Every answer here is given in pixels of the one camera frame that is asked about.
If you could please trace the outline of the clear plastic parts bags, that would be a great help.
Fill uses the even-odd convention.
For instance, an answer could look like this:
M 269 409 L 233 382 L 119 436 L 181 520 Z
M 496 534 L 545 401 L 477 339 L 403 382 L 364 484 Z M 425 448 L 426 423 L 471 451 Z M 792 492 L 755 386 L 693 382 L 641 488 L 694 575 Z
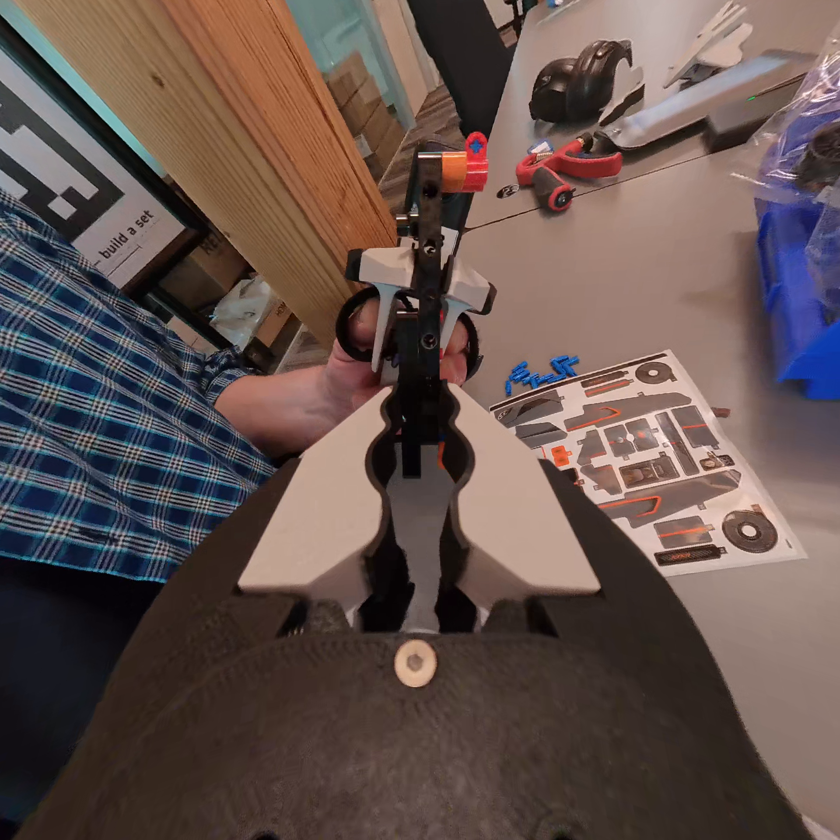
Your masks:
M 731 176 L 750 193 L 757 217 L 772 205 L 838 206 L 838 25 L 793 99 L 742 148 Z

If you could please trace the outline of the white plastic bag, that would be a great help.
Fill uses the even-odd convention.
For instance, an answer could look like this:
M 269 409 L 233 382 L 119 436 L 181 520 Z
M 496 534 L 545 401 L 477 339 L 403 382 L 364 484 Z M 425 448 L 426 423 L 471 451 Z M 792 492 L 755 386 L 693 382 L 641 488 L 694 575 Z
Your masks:
M 278 301 L 261 275 L 246 277 L 216 304 L 211 326 L 237 350 L 243 351 Z

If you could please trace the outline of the blue plaid shirt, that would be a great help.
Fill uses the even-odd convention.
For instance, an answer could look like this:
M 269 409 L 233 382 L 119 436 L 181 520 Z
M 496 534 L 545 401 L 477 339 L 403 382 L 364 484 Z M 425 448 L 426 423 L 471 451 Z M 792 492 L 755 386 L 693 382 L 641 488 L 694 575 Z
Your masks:
M 215 407 L 203 356 L 1 195 L 1 549 L 165 583 L 276 466 Z

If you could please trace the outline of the black office chair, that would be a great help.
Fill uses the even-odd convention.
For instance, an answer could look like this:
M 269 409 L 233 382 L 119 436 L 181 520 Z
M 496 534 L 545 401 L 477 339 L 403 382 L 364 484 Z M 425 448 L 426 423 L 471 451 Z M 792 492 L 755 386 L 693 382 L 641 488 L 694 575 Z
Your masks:
M 416 31 L 451 96 L 465 136 L 489 138 L 516 47 L 483 1 L 409 1 Z

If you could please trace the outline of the pile of blue lego pins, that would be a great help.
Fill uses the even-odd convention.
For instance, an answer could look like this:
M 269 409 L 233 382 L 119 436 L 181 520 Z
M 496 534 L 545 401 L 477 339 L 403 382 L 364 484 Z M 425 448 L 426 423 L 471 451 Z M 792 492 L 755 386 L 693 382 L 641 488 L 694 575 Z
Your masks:
M 538 390 L 546 385 L 555 385 L 575 377 L 576 365 L 580 362 L 577 355 L 559 355 L 549 360 L 550 372 L 539 373 L 532 371 L 526 360 L 515 365 L 505 381 L 505 396 L 512 396 L 513 386 L 522 385 L 532 390 Z

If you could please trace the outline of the framed printed sign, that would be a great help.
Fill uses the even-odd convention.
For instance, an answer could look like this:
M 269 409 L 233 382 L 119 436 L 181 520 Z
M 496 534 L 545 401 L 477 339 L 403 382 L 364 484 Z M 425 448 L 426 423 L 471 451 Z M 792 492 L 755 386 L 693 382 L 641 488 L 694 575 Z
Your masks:
M 118 289 L 151 289 L 207 222 L 2 22 L 2 189 Z

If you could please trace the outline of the black curved fender parts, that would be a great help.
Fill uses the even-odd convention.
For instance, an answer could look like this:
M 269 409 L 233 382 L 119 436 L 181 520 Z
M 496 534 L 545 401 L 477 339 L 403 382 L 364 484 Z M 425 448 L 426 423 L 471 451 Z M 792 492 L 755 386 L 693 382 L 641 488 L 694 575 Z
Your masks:
M 528 105 L 531 120 L 575 123 L 599 117 L 613 97 L 616 70 L 622 61 L 633 68 L 633 46 L 628 38 L 599 38 L 577 56 L 552 60 L 533 83 Z

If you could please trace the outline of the white folded stand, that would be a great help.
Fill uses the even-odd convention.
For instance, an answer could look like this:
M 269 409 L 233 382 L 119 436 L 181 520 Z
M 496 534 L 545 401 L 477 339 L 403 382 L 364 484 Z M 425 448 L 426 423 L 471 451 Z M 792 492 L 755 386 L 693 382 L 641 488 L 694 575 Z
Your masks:
M 726 2 L 668 68 L 663 89 L 678 81 L 697 84 L 736 66 L 742 60 L 742 44 L 753 31 L 747 12 L 741 3 Z

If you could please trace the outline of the black studless lego beam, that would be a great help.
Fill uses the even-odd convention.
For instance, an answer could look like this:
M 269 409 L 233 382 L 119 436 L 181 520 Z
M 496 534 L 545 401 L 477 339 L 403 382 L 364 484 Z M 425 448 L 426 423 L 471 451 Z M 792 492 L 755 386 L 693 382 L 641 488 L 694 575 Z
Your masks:
M 413 289 L 398 296 L 414 299 L 414 310 L 418 314 L 422 447 L 436 445 L 442 435 L 439 365 L 445 350 L 440 349 L 439 342 L 443 323 L 441 300 L 445 289 L 441 256 L 445 199 L 482 191 L 487 175 L 487 138 L 480 132 L 468 136 L 463 150 L 445 149 L 427 141 L 420 143 L 413 153 L 404 214 L 397 223 L 397 231 L 414 242 Z M 469 336 L 467 378 L 470 378 L 482 362 L 477 332 L 469 312 L 457 321 L 465 324 Z

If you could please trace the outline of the person's left forearm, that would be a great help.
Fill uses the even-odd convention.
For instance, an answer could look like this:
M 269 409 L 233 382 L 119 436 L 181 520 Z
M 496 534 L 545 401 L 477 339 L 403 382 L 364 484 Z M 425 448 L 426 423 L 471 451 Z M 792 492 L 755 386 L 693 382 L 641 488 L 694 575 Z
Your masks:
M 300 453 L 335 426 L 324 368 L 246 375 L 226 386 L 215 409 L 269 458 Z

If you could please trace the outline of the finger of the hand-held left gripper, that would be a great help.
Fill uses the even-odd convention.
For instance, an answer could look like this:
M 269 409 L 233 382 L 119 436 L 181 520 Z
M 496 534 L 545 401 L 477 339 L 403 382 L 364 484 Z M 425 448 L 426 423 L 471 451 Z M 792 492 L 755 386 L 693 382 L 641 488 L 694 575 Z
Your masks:
M 442 228 L 442 236 L 444 292 L 441 300 L 443 323 L 439 346 L 441 350 L 446 350 L 458 318 L 468 312 L 486 316 L 492 310 L 497 290 L 458 256 L 459 231 L 454 228 Z
M 344 275 L 376 291 L 379 310 L 369 362 L 379 372 L 386 340 L 396 315 L 397 296 L 413 289 L 415 251 L 411 244 L 392 248 L 353 249 L 348 254 Z

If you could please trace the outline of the dark navy garment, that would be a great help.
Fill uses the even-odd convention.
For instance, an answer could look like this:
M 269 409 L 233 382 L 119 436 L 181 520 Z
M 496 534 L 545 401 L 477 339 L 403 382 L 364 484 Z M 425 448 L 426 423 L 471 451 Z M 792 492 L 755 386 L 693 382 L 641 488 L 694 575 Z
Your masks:
M 2 838 L 16 834 L 66 766 L 162 587 L 2 558 Z

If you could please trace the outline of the blue plastic bin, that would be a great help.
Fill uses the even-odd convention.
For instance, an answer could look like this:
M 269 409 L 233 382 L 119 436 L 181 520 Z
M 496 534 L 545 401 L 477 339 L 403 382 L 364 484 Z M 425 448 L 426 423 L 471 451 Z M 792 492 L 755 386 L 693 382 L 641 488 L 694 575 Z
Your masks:
M 755 199 L 763 311 L 778 382 L 815 401 L 839 398 L 838 121 L 794 161 L 789 202 Z

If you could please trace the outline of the stack of cardboard boxes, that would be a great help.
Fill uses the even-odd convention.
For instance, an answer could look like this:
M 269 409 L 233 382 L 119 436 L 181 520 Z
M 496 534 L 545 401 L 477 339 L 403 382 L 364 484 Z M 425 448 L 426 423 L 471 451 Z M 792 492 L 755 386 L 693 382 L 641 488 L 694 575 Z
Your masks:
M 386 105 L 359 50 L 351 51 L 323 78 L 357 151 L 380 182 L 406 137 L 393 107 Z

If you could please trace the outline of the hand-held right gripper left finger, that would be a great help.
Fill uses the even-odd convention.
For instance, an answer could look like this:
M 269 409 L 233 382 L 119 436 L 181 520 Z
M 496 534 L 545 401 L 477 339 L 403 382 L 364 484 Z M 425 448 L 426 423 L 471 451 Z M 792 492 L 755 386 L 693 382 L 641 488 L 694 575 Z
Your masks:
M 413 583 L 396 542 L 387 485 L 400 420 L 378 392 L 290 464 L 289 480 L 245 569 L 243 593 L 280 592 L 357 612 L 360 629 L 394 633 Z

